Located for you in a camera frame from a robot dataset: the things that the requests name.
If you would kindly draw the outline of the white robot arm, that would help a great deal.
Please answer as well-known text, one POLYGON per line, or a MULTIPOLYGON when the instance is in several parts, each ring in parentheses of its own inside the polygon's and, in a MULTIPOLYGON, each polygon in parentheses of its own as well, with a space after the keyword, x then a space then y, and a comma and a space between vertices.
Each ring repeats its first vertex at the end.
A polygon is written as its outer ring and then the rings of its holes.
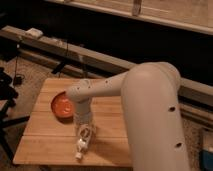
POLYGON ((190 171, 178 103, 180 80, 173 65, 148 62, 99 82, 82 79, 66 95, 78 125, 92 120, 93 97, 121 98, 134 171, 190 171))

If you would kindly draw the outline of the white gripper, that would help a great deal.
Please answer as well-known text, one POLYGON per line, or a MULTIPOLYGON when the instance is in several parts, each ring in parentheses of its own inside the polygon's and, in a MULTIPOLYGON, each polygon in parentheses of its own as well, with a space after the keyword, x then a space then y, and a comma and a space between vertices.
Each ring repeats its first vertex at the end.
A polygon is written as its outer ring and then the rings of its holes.
MULTIPOLYGON (((81 102, 75 102, 74 103, 74 122, 77 125, 80 125, 77 130, 77 143, 80 142, 82 139, 82 131, 83 131, 83 125, 82 124, 90 124, 93 121, 93 114, 91 112, 91 100, 86 99, 81 102)), ((94 132, 94 126, 93 125, 86 125, 84 128, 84 134, 83 139, 85 141, 89 141, 92 137, 92 134, 94 132)))

